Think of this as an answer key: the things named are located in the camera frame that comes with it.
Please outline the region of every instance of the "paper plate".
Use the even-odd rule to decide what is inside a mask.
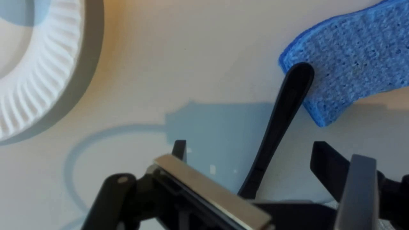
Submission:
[[[86,1],[25,2],[0,2],[0,140],[50,111],[74,73],[83,41]]]

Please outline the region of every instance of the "white table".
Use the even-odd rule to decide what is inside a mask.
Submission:
[[[178,138],[188,140],[189,165],[237,192],[283,80],[279,54],[308,27],[375,2],[105,0],[95,74],[87,71],[99,52],[88,51],[64,103],[0,146],[0,229],[80,229],[106,176],[141,177]],[[88,29],[100,32],[97,24]],[[408,96],[400,89],[366,98],[325,129],[301,108],[258,199],[330,200],[308,167],[313,140],[345,157],[376,157],[399,179],[409,171]]]

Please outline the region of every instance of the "white paper plate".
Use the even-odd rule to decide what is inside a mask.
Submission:
[[[86,8],[83,0],[25,1],[21,9],[7,1],[14,13],[0,13],[0,140],[33,125],[63,94],[77,66]]]

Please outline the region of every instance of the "white surface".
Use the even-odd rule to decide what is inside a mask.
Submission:
[[[279,54],[315,23],[375,2],[105,0],[104,48],[81,101],[44,131],[0,146],[0,229],[80,229],[108,175],[142,176],[177,138],[188,139],[192,166],[237,190],[283,79]],[[408,96],[363,100],[326,129],[302,108],[258,198],[327,200],[308,169],[317,139],[377,157],[399,179],[409,171]]]
[[[59,100],[83,38],[85,1],[0,2],[0,140],[22,133]]]

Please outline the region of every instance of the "blue sponge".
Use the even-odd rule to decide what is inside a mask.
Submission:
[[[359,98],[409,85],[409,0],[384,0],[310,28],[280,56],[284,71],[297,62],[316,70],[304,106],[319,126]]]

